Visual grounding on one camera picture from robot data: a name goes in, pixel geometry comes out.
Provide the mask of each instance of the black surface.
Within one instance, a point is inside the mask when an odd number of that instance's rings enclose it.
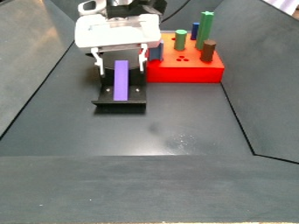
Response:
[[[99,98],[93,63],[73,45],[0,142],[0,156],[200,155],[247,148],[220,84],[148,84],[143,115],[101,115],[91,104]]]
[[[227,0],[215,11],[212,38],[255,153],[299,162],[299,21],[263,1]]]
[[[0,222],[299,222],[299,166],[252,156],[220,85],[97,115],[93,62],[69,49],[0,142]]]
[[[240,148],[192,157],[0,157],[0,222],[298,222],[298,176],[298,164]]]

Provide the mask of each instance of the purple block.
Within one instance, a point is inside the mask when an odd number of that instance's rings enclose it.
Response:
[[[127,101],[128,90],[128,60],[115,61],[115,92],[113,100]]]

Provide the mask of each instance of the black base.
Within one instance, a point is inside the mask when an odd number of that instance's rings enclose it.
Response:
[[[145,73],[139,67],[128,71],[128,100],[113,101],[115,70],[105,68],[105,77],[100,77],[100,93],[96,101],[99,113],[144,113],[145,112]]]
[[[128,100],[113,101],[113,87],[103,87],[96,101],[99,113],[144,113],[145,112],[145,87],[131,86]]]

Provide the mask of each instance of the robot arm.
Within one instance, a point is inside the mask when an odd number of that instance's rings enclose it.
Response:
[[[145,50],[158,47],[162,39],[160,16],[164,0],[91,0],[79,5],[75,42],[96,59],[104,75],[103,52],[141,48],[140,72],[144,71]]]

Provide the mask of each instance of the red block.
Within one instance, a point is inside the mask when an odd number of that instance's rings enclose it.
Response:
[[[222,80],[224,65],[216,51],[212,62],[200,60],[202,51],[195,48],[196,40],[191,34],[186,39],[183,51],[174,49],[175,34],[163,33],[163,61],[147,62],[148,82],[199,82],[216,83]]]

